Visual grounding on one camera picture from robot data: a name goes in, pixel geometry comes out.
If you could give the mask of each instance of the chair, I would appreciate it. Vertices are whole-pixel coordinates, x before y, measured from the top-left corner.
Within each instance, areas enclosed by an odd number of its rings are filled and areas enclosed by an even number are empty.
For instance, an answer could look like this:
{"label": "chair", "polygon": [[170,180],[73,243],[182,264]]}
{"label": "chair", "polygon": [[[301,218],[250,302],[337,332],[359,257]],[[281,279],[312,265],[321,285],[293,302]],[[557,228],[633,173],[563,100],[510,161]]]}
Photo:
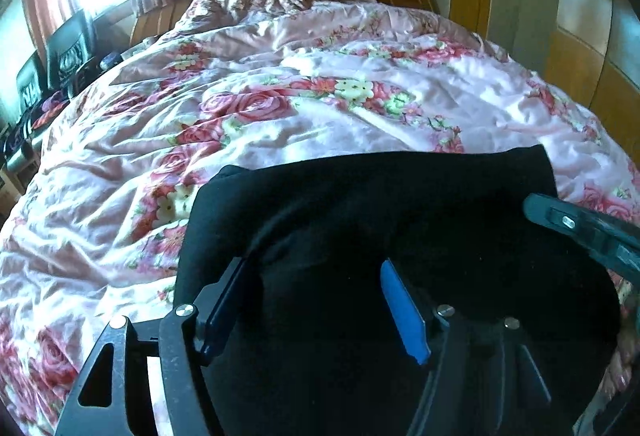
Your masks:
{"label": "chair", "polygon": [[16,87],[20,102],[20,119],[4,139],[2,154],[7,161],[7,169],[17,175],[33,158],[33,150],[27,142],[27,125],[32,111],[47,93],[46,74],[37,52],[34,52],[18,71]]}
{"label": "chair", "polygon": [[71,100],[100,75],[95,55],[95,32],[83,10],[63,23],[47,41],[49,89]]}
{"label": "chair", "polygon": [[44,133],[69,101],[100,75],[92,22],[84,11],[66,20],[47,41],[48,98],[35,106],[27,122],[26,136],[36,153]]}

